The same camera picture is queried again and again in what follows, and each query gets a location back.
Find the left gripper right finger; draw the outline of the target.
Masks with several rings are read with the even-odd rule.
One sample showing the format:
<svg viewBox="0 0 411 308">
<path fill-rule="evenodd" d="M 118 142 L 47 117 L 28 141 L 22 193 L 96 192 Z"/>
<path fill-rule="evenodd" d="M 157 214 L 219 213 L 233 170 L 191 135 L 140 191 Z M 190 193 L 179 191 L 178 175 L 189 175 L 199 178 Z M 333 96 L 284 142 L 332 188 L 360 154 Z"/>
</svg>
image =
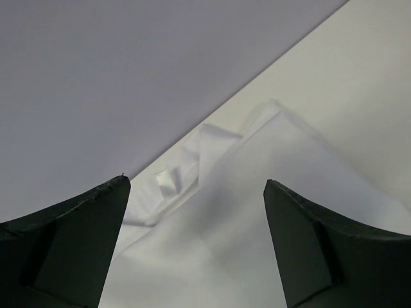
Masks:
<svg viewBox="0 0 411 308">
<path fill-rule="evenodd" d="M 303 198 L 279 182 L 265 210 L 288 307 L 409 307 L 410 237 Z"/>
</svg>

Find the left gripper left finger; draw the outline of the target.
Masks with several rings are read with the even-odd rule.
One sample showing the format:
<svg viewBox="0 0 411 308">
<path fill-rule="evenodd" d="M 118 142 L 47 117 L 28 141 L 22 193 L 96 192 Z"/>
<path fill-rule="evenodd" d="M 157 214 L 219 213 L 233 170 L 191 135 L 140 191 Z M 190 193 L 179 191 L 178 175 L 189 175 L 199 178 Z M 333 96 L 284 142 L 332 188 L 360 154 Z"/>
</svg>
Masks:
<svg viewBox="0 0 411 308">
<path fill-rule="evenodd" d="M 1 223 L 1 307 L 97 307 L 130 188 L 117 176 Z"/>
</svg>

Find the white long sleeve shirt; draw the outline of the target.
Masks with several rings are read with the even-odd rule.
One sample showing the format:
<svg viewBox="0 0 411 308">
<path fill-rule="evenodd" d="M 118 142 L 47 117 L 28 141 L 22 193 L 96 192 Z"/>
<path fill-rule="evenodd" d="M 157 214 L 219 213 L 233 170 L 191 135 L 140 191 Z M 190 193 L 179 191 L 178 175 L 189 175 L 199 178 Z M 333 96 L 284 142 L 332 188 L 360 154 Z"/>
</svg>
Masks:
<svg viewBox="0 0 411 308">
<path fill-rule="evenodd" d="M 205 124 L 132 189 L 101 307 L 288 307 L 266 183 L 410 237 L 410 211 L 298 117 L 269 103 L 245 135 Z"/>
</svg>

